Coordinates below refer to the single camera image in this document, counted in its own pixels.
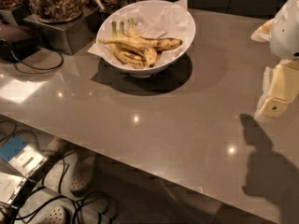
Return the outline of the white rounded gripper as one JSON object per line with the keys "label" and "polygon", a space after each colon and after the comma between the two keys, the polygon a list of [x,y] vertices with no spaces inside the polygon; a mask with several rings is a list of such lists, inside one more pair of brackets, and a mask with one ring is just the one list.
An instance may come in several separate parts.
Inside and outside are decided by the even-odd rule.
{"label": "white rounded gripper", "polygon": [[268,42],[273,54],[281,59],[275,68],[263,73],[263,94],[254,118],[266,121],[280,117],[299,94],[299,0],[288,0],[274,19],[255,30],[251,39]]}

